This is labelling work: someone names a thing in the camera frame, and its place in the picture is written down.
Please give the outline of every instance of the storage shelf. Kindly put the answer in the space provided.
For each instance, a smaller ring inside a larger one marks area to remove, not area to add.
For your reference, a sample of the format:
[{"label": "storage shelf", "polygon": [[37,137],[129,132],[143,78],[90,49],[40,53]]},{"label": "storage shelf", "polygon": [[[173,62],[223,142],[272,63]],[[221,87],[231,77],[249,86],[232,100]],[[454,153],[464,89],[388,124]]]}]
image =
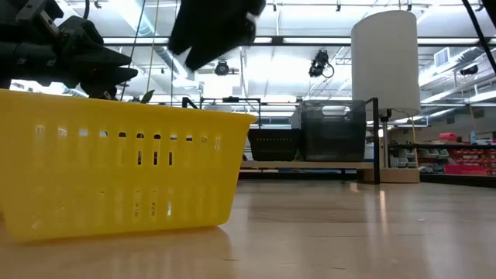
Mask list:
[{"label": "storage shelf", "polygon": [[463,144],[396,144],[396,145],[390,144],[389,145],[389,149],[400,149],[400,148],[496,150],[496,146],[463,145]]},{"label": "storage shelf", "polygon": [[496,177],[458,174],[420,174],[421,182],[496,188]]},{"label": "storage shelf", "polygon": [[374,163],[368,162],[260,162],[244,161],[241,167],[250,168],[335,168],[335,169],[373,169]]}]

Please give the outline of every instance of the lamp shade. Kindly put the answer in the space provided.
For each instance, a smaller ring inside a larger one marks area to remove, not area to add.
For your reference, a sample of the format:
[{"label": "lamp shade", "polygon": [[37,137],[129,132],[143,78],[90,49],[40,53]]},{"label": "lamp shade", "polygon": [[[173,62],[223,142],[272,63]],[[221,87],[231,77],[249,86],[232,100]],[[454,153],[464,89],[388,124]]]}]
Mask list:
[{"label": "lamp shade", "polygon": [[371,15],[351,32],[353,100],[379,99],[390,120],[420,112],[417,19],[406,11]]}]

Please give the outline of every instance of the green plant leaf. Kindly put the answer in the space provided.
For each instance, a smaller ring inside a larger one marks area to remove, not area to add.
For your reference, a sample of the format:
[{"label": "green plant leaf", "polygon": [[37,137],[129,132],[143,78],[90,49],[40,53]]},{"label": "green plant leaf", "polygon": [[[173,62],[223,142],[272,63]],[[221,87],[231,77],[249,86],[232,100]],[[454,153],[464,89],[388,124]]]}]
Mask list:
[{"label": "green plant leaf", "polygon": [[148,102],[152,99],[153,97],[153,93],[155,92],[155,90],[150,90],[148,91],[144,96],[143,98],[141,99],[141,103],[142,104],[148,104]]}]

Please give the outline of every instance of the duct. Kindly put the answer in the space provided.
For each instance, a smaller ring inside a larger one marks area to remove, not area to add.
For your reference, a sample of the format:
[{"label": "duct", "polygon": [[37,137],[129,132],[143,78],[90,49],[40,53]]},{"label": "duct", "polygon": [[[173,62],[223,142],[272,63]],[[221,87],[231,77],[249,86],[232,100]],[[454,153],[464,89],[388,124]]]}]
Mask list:
[{"label": "duct", "polygon": [[[136,17],[137,11],[141,10],[144,0],[112,0],[115,3],[115,8],[119,14],[128,22],[128,24],[135,30],[138,29],[138,18]],[[139,25],[138,36],[159,36],[159,33],[155,33],[155,28],[151,21],[143,13],[143,18],[141,24]],[[184,69],[184,67],[174,59],[174,55],[169,52],[164,46],[153,46],[153,51],[162,59],[162,61],[173,71],[173,75],[176,78],[187,78],[194,80],[194,74],[190,74]]]},{"label": "duct", "polygon": [[421,89],[428,88],[431,83],[444,77],[444,74],[455,69],[462,69],[473,63],[478,57],[484,54],[484,50],[478,47],[467,49],[465,47],[448,47],[449,63],[441,67],[436,67],[435,61],[425,65],[418,73]]},{"label": "duct", "polygon": [[81,91],[78,91],[75,89],[69,89],[69,88],[65,88],[65,91],[62,94],[71,95],[73,97],[79,97],[79,98],[87,98],[88,97],[88,95],[86,95],[85,93],[83,93]]},{"label": "duct", "polygon": [[495,79],[496,79],[496,77],[494,76],[494,74],[489,74],[487,76],[478,78],[476,80],[468,81],[466,84],[463,84],[463,85],[461,85],[459,87],[450,89],[448,91],[444,91],[443,93],[439,93],[439,94],[433,95],[433,96],[431,96],[431,97],[429,97],[427,99],[422,100],[421,103],[425,104],[425,103],[430,103],[430,102],[438,101],[438,100],[440,100],[442,98],[445,98],[445,97],[447,97],[447,96],[449,96],[451,94],[455,94],[455,93],[461,92],[462,90],[471,88],[474,85],[480,84],[482,82],[494,81]]}]

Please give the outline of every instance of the ceiling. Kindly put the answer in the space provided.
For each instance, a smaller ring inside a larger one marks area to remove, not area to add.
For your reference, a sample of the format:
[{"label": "ceiling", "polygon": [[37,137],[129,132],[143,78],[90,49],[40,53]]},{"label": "ceiling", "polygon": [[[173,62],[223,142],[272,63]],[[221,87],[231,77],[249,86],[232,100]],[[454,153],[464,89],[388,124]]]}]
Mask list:
[{"label": "ceiling", "polygon": [[[397,0],[341,0],[340,12],[336,11],[335,0],[274,1],[277,7],[275,11],[273,0],[267,0],[267,7],[257,20],[257,36],[350,36],[351,29],[361,19],[384,10],[398,9]],[[72,15],[80,16],[84,11],[84,0],[57,2],[65,12],[64,19]],[[407,9],[407,1],[401,2],[401,9]],[[477,7],[478,0],[470,2],[474,4],[474,8]],[[104,37],[135,36],[143,0],[100,0],[99,4],[101,9],[91,5],[89,19]],[[178,10],[177,4],[180,4],[180,1],[146,1],[143,17],[147,18],[152,26],[156,24],[157,36],[171,34]],[[477,36],[460,0],[412,0],[412,12],[418,19],[419,36]],[[485,10],[477,12],[477,18],[485,36],[496,36],[496,29]],[[128,55],[133,50],[130,46],[112,46],[112,49]],[[308,76],[310,61],[321,49],[327,50],[336,70],[334,77],[326,82],[324,78]],[[442,47],[420,47],[420,68],[432,63],[433,54],[441,49]],[[180,64],[184,57],[185,55],[182,55],[174,59]],[[227,77],[205,74],[208,69],[213,69],[216,61],[205,66],[202,74],[190,75],[190,82],[181,79],[173,83],[177,77],[172,76],[169,67],[157,53],[154,53],[151,47],[137,46],[132,57],[133,67],[139,68],[141,75],[130,81],[126,94],[142,95],[147,89],[155,89],[153,101],[157,102],[170,101],[171,93],[174,96],[173,100],[180,100],[184,95],[191,99],[199,99],[201,90],[205,97],[217,98],[245,93],[246,96],[264,98],[268,102],[294,101],[296,97],[326,99],[351,96],[352,60],[349,47],[252,46],[235,49],[220,58],[226,60],[232,68],[240,69],[243,66],[244,88],[241,85],[240,74]],[[200,90],[198,83],[205,86]],[[452,74],[430,84],[425,96],[435,95],[451,87],[454,87]]]}]

